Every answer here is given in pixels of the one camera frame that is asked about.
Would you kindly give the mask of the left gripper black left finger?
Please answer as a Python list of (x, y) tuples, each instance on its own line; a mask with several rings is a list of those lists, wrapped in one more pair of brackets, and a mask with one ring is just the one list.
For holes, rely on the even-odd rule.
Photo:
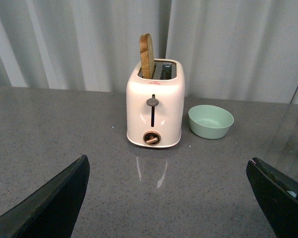
[(85, 198), (90, 164), (82, 155), (0, 216), (0, 238), (69, 238)]

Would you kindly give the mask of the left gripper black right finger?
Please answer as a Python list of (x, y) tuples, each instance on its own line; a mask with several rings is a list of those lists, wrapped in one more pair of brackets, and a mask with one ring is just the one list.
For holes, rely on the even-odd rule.
[(246, 175), (255, 198), (278, 238), (298, 238), (298, 182), (252, 158)]

